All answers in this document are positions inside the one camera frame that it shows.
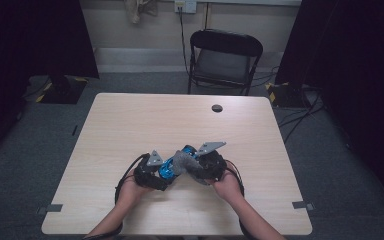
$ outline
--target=forearm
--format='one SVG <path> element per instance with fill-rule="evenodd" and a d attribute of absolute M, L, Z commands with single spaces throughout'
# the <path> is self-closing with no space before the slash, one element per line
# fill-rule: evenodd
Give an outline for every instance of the forearm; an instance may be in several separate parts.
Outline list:
<path fill-rule="evenodd" d="M 243 198 L 228 201 L 248 232 L 257 239 L 285 239 Z"/>
<path fill-rule="evenodd" d="M 116 230 L 123 222 L 123 219 L 126 217 L 129 210 L 132 209 L 137 202 L 138 199 L 128 195 L 120 198 L 114 208 L 86 237 L 96 236 Z"/>

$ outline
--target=chair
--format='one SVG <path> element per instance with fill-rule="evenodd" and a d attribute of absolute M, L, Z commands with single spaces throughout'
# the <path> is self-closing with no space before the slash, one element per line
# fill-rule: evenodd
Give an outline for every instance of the chair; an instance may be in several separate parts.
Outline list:
<path fill-rule="evenodd" d="M 212 83 L 243 90 L 248 95 L 263 45 L 254 37 L 206 29 L 192 34 L 190 38 L 191 59 L 188 94 L 192 81 Z M 198 59 L 195 50 L 200 49 Z"/>

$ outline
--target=human arm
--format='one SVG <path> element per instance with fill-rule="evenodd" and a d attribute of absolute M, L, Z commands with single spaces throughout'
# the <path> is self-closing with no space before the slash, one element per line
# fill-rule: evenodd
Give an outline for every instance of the human arm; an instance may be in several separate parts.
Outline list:
<path fill-rule="evenodd" d="M 238 215 L 243 226 L 257 239 L 285 239 L 243 197 L 234 173 L 226 170 L 220 181 L 207 180 L 216 193 L 225 200 Z"/>
<path fill-rule="evenodd" d="M 136 184 L 133 170 L 130 171 L 120 189 L 118 200 L 111 211 L 85 236 L 91 237 L 108 233 L 117 229 L 129 211 L 140 201 L 143 195 L 152 191 L 151 188 L 141 187 Z"/>

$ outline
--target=finger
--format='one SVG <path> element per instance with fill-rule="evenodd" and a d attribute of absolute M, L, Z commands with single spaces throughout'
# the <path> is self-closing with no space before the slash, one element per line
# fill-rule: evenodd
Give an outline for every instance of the finger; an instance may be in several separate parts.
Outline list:
<path fill-rule="evenodd" d="M 127 174 L 127 176 L 133 175 L 134 172 L 135 172 L 135 170 L 134 170 L 134 169 L 131 169 L 131 170 L 129 171 L 129 173 Z"/>
<path fill-rule="evenodd" d="M 204 179 L 208 184 L 213 185 L 216 181 L 214 179 Z"/>
<path fill-rule="evenodd" d="M 235 167 L 233 166 L 233 164 L 231 163 L 230 160 L 227 160 L 227 161 L 226 161 L 226 164 L 227 164 L 227 168 L 235 169 Z"/>
<path fill-rule="evenodd" d="M 224 179 L 226 176 L 229 176 L 229 175 L 231 175 L 231 176 L 235 176 L 235 175 L 234 175 L 232 172 L 230 172 L 229 170 L 225 170 L 224 173 L 223 173 L 223 175 L 221 176 L 220 181 L 223 181 L 223 179 Z"/>

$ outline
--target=baseboard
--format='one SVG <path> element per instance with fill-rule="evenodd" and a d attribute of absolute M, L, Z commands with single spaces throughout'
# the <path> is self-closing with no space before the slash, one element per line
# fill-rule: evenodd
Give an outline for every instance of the baseboard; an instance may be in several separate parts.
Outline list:
<path fill-rule="evenodd" d="M 101 73 L 185 71 L 181 49 L 96 48 L 94 53 Z M 190 51 L 186 51 L 187 65 L 189 56 Z M 282 56 L 283 52 L 263 53 L 257 71 L 270 72 L 273 67 L 279 66 Z"/>

